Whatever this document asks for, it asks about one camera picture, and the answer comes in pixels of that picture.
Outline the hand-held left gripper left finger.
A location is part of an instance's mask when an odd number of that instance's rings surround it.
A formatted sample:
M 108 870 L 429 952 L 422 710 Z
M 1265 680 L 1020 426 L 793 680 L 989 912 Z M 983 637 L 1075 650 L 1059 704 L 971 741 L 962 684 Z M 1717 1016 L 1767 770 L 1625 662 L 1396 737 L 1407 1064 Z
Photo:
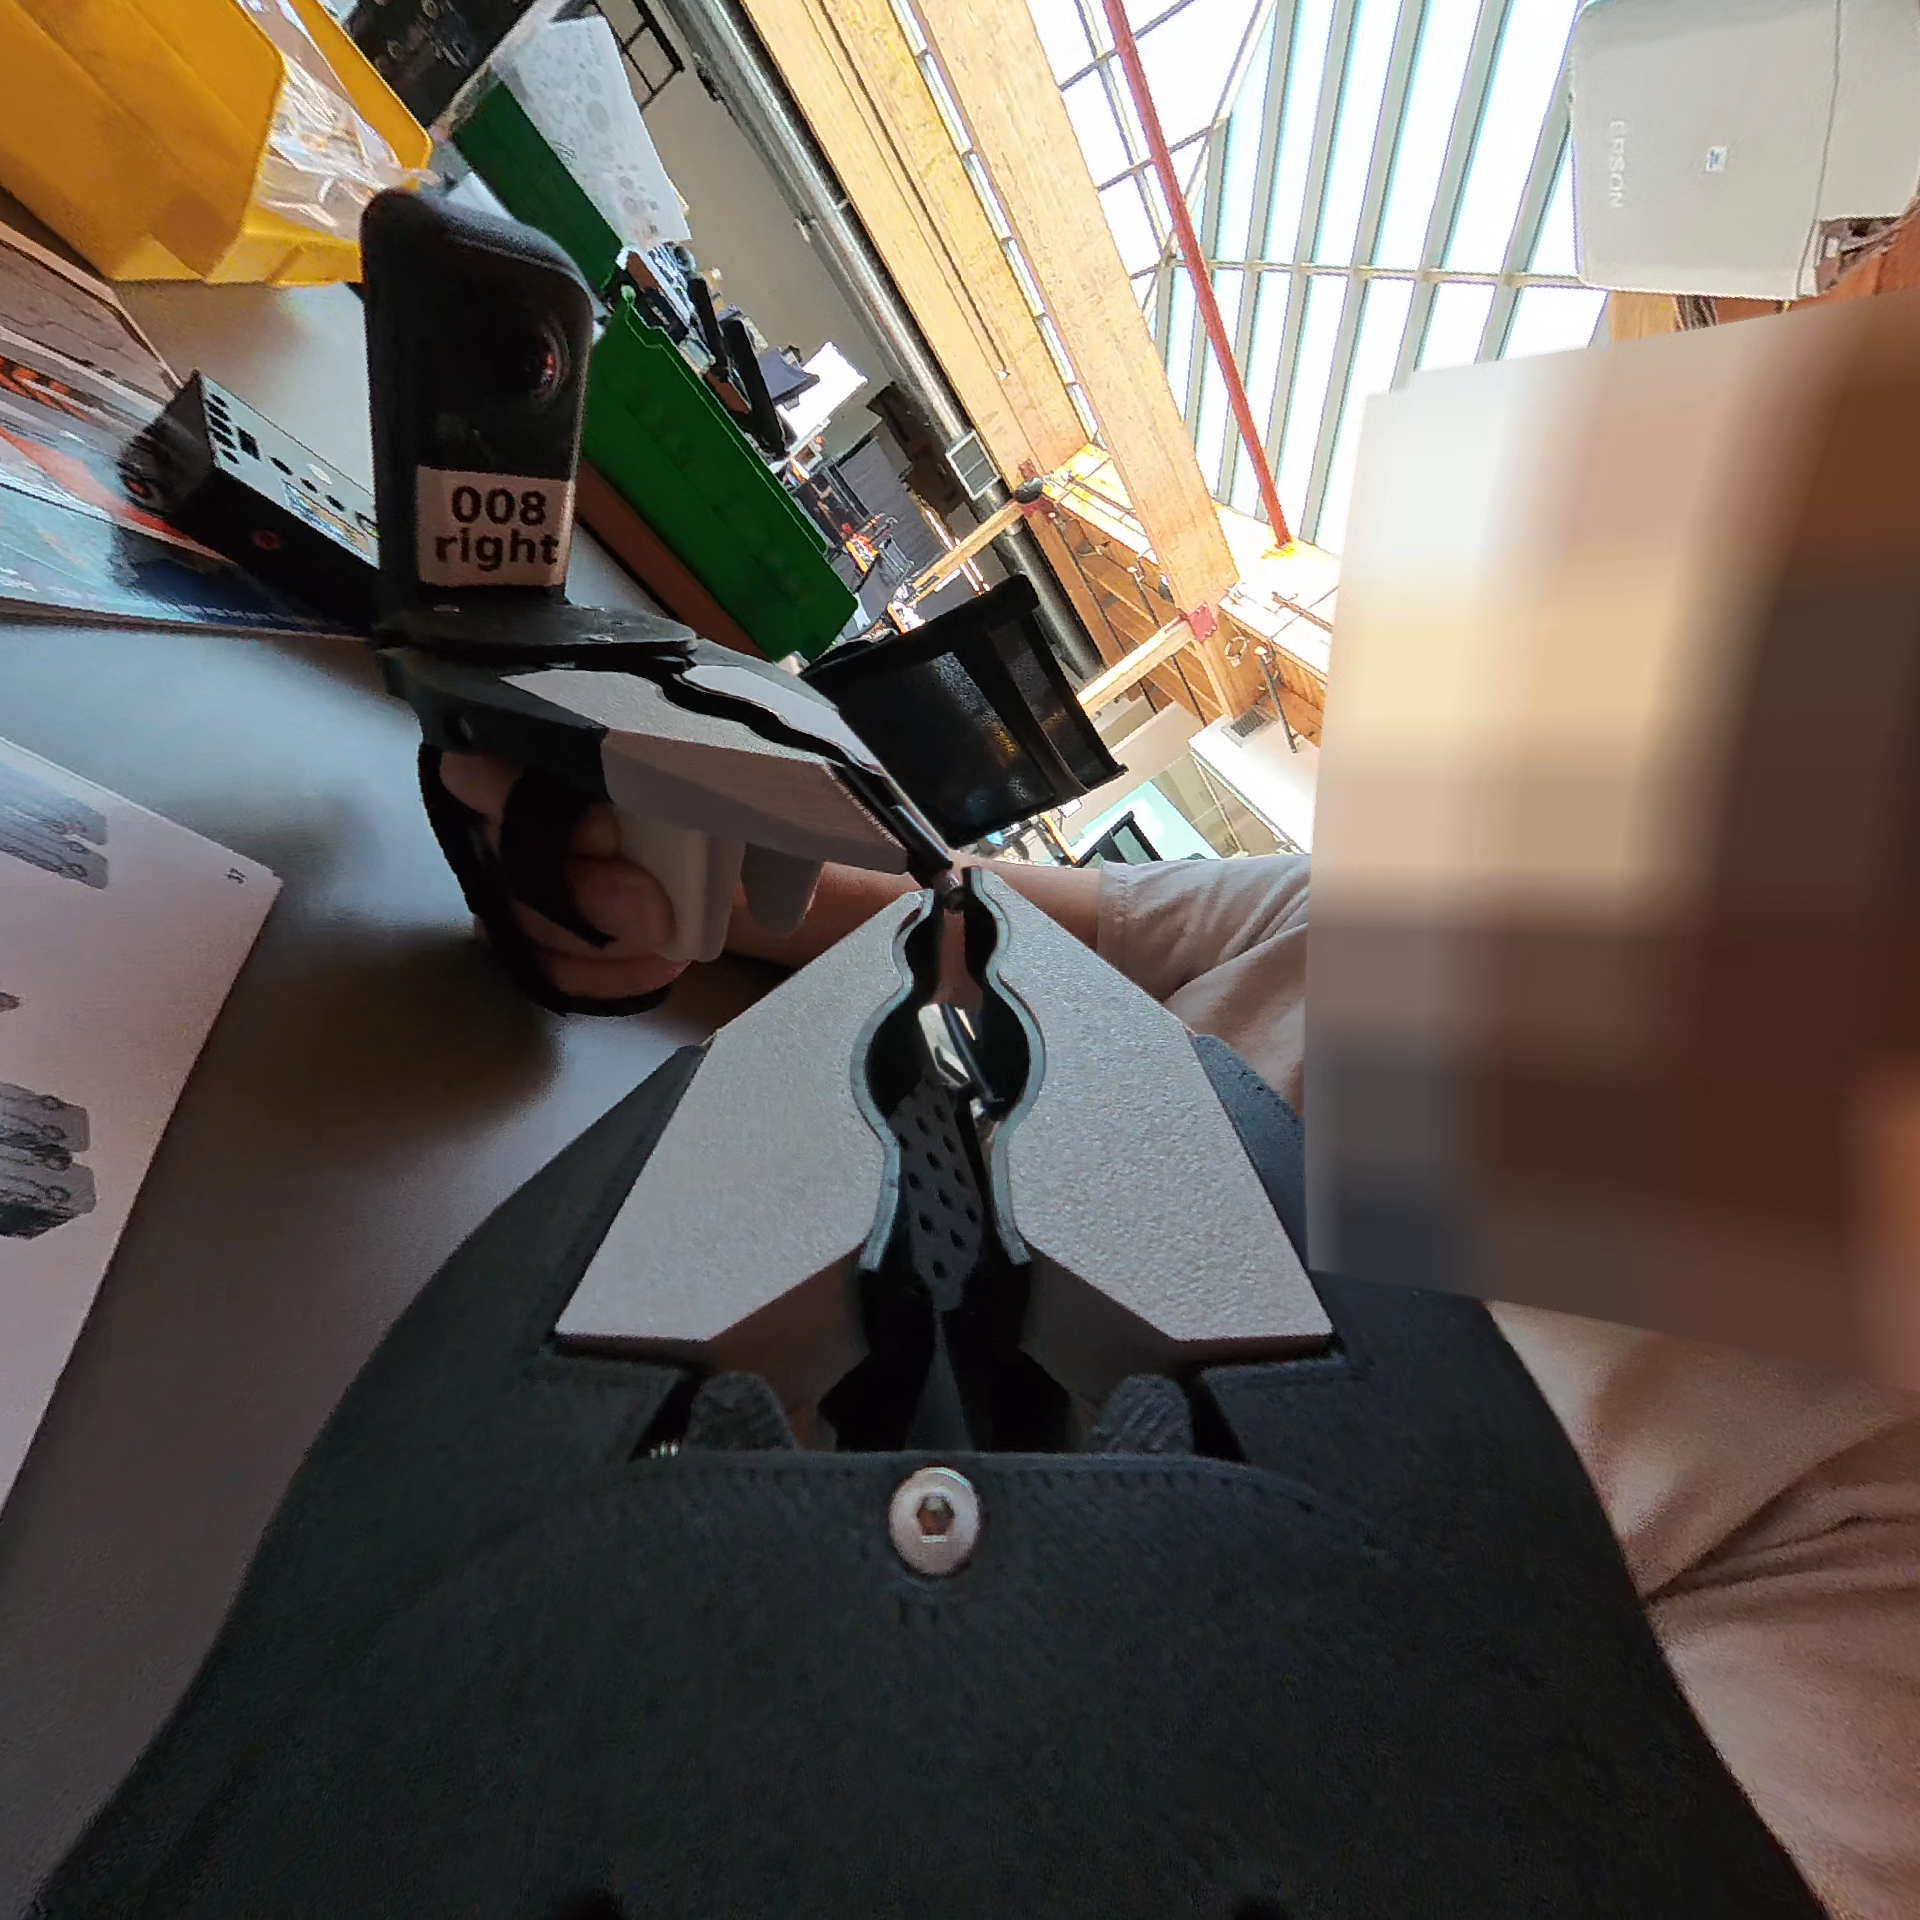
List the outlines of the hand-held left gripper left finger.
M 556 1326 L 577 1353 L 765 1381 L 812 1445 L 866 1355 L 854 1270 L 879 1205 L 879 1125 L 858 1104 L 874 1025 L 910 987 L 884 905 L 709 1042 Z

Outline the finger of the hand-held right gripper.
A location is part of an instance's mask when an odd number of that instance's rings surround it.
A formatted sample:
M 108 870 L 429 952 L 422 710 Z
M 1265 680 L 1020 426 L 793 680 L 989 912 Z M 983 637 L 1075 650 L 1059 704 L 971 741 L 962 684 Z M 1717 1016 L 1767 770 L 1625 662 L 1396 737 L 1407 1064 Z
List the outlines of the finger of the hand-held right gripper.
M 806 912 L 819 868 L 900 874 L 906 848 L 842 763 L 750 710 L 691 710 L 639 674 L 521 673 L 510 684 L 604 730 L 602 774 L 628 862 L 675 908 L 671 963 L 715 958 L 737 890 L 775 931 Z
M 700 660 L 686 665 L 678 674 L 678 689 L 684 692 L 700 691 L 726 704 L 724 710 L 741 725 L 748 725 L 748 714 L 754 710 L 761 722 L 779 725 L 804 738 L 812 752 L 846 766 L 849 781 L 907 850 L 907 868 L 922 881 L 946 884 L 940 877 L 953 870 L 953 853 L 946 841 L 817 689 L 781 667 L 758 673 L 754 662 L 741 656 L 734 656 L 731 662 Z

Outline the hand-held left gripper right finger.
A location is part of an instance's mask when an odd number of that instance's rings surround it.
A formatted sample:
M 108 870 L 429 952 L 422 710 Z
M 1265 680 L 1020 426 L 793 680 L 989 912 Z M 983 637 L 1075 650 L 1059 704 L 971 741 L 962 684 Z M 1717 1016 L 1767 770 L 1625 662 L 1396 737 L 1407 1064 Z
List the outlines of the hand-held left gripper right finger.
M 1326 1353 L 1327 1313 L 1186 1025 L 985 870 L 971 974 L 1020 1353 L 1086 1414 L 1127 1376 Z

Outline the yellow plastic bin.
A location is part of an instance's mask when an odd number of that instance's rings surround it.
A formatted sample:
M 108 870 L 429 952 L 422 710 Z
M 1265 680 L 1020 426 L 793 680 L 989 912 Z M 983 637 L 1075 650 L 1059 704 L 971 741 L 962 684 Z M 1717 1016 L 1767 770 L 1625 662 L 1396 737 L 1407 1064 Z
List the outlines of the yellow plastic bin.
M 257 200 L 278 82 L 241 4 L 5 3 L 5 187 L 116 282 L 356 282 Z

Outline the person's right hand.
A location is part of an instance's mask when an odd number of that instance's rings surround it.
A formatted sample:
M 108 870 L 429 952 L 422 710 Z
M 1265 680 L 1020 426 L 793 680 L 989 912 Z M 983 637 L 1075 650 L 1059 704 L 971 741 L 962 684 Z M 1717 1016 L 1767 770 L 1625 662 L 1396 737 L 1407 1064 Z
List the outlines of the person's right hand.
M 607 803 L 510 805 L 498 830 L 525 981 L 558 1013 L 646 1013 L 684 974 L 660 882 L 628 862 Z

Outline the black plastic scoop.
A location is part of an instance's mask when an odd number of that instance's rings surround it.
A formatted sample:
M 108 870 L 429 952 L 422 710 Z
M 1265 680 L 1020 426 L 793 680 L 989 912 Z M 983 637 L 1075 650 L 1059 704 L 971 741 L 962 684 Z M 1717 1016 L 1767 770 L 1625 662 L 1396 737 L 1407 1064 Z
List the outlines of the black plastic scoop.
M 1122 774 L 1046 645 L 1027 579 L 915 630 L 836 645 L 803 680 L 953 848 Z

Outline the black perforated chair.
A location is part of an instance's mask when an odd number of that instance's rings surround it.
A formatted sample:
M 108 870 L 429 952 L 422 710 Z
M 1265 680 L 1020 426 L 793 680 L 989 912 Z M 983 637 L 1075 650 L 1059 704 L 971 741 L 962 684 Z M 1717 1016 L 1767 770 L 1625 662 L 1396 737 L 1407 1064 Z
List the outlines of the black perforated chair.
M 892 1116 L 898 1145 L 898 1211 L 884 1257 L 894 1305 L 937 1324 L 956 1364 L 985 1352 L 998 1246 L 975 1179 L 969 1104 L 925 1073 Z

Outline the black battery box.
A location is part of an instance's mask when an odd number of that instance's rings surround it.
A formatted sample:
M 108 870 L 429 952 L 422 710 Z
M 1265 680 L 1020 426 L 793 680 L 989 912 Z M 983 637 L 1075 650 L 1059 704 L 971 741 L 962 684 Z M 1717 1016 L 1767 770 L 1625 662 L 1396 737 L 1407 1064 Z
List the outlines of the black battery box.
M 182 536 L 349 630 L 373 629 L 373 494 L 203 373 L 132 437 L 119 474 Z

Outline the clear plastic bag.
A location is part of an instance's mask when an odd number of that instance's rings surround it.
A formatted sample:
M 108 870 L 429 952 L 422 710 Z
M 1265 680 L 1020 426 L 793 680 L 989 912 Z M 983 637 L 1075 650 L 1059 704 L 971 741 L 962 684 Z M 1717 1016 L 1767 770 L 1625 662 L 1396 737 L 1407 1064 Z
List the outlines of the clear plastic bag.
M 257 200 L 349 242 L 373 196 L 427 181 L 429 140 L 326 4 L 242 3 L 281 59 Z

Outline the white dotted board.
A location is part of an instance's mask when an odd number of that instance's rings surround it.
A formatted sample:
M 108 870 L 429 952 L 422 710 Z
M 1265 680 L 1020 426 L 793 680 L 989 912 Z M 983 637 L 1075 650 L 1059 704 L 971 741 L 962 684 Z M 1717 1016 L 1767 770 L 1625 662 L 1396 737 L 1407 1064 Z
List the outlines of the white dotted board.
M 687 241 L 684 205 L 642 123 L 628 67 L 598 13 L 543 25 L 521 46 L 507 85 L 613 232 L 615 249 Z

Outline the blue toy box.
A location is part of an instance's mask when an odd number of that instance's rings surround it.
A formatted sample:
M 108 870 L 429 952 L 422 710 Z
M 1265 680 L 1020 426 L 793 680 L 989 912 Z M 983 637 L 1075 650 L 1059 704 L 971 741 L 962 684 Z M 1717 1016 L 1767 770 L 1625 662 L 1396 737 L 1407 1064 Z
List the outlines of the blue toy box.
M 105 282 L 5 224 L 5 610 L 135 629 L 363 634 L 269 588 L 125 492 L 124 449 L 191 376 L 174 378 Z

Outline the red ceiling pipe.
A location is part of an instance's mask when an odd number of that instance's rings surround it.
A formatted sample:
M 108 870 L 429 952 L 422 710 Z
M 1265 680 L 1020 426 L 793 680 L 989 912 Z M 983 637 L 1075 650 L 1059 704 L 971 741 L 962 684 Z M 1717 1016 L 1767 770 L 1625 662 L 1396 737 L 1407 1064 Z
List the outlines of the red ceiling pipe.
M 1108 21 L 1113 50 L 1125 75 L 1127 94 L 1133 104 L 1137 118 L 1140 123 L 1147 158 L 1167 204 L 1172 237 L 1190 277 L 1196 314 L 1206 334 L 1206 344 L 1218 369 L 1223 393 L 1227 395 L 1227 403 L 1233 408 L 1233 418 L 1238 429 L 1238 444 L 1246 453 L 1247 467 L 1254 474 L 1254 485 L 1265 502 L 1265 514 L 1271 529 L 1274 545 L 1278 549 L 1284 549 L 1292 542 L 1292 531 L 1279 506 L 1274 470 L 1269 467 L 1269 460 L 1265 457 L 1262 428 L 1254 418 L 1253 403 L 1247 401 L 1247 393 L 1241 385 L 1233 339 L 1225 330 L 1225 320 L 1221 317 L 1215 305 L 1214 267 L 1197 241 L 1185 182 L 1177 173 L 1177 166 L 1172 165 L 1170 146 L 1161 125 L 1158 110 L 1154 106 L 1151 86 L 1145 75 L 1145 64 L 1140 59 L 1132 21 L 1122 3 L 1103 3 L 1101 12 Z

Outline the instruction booklet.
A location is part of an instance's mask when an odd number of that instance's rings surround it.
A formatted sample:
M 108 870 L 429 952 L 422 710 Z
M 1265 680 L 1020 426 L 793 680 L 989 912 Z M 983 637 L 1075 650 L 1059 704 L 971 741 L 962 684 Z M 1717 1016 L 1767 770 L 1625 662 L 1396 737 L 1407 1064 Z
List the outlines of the instruction booklet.
M 3 746 L 3 1492 L 281 881 Z

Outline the white projector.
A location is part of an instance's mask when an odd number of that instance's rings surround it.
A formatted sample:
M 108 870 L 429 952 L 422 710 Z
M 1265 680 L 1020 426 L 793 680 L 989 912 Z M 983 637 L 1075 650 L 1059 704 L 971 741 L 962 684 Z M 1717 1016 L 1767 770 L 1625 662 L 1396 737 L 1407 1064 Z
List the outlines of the white projector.
M 1574 273 L 1797 299 L 1917 179 L 1916 3 L 1593 3 L 1569 49 Z

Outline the silver ventilation duct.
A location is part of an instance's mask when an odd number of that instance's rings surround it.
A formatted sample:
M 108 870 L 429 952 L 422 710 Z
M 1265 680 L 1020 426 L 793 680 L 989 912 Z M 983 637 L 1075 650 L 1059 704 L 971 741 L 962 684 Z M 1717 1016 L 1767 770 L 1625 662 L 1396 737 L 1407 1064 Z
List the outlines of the silver ventilation duct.
M 770 169 L 827 275 L 876 331 L 940 464 L 983 488 L 981 517 L 1037 588 L 1086 681 L 1100 610 L 1042 509 L 1015 502 L 1089 433 L 890 4 L 662 4 L 687 62 Z

